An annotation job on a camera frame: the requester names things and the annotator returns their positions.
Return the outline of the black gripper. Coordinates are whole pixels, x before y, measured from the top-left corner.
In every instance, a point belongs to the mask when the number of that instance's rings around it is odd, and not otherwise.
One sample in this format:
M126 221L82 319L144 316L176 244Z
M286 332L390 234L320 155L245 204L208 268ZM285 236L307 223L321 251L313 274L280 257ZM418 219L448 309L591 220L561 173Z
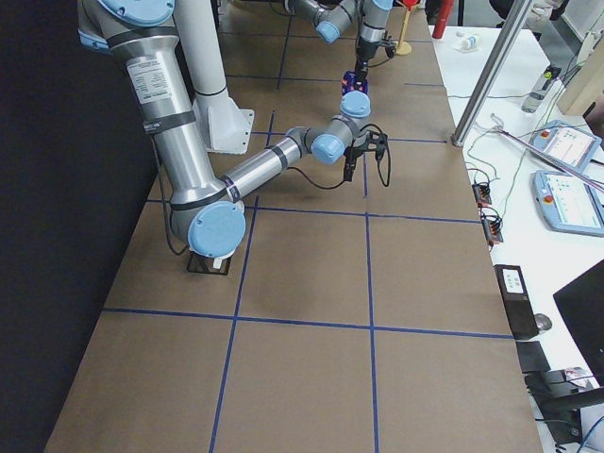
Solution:
M364 134L361 135L358 139L356 139L350 146L348 146L344 151L344 169L343 169L343 181L352 181L356 167L357 167L357 159L364 152L367 151L369 144L371 142L370 135Z
M362 84L366 81L369 68L369 60L373 59L378 49L377 42L368 42L366 40L357 40L356 53L356 83Z

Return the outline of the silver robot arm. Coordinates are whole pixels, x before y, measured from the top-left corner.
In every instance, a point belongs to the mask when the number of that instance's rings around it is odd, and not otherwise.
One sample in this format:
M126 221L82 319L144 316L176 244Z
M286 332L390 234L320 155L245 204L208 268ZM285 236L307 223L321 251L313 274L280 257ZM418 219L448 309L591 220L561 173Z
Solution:
M284 8L295 16L309 21L327 43L333 43L352 25L358 26L353 71L344 74L343 94L351 91L368 93L367 75L370 60L380 47L389 59L394 56L395 44L388 37L386 25L393 8L392 1L340 1L333 8L317 1L284 1Z
M241 154L254 121L230 97L208 1L81 1L81 42L113 56L126 71L173 194L164 225L195 255L228 259L243 239L243 199L310 155L331 164L368 140L369 96L343 95L319 127L297 126L234 169L217 176L213 153Z

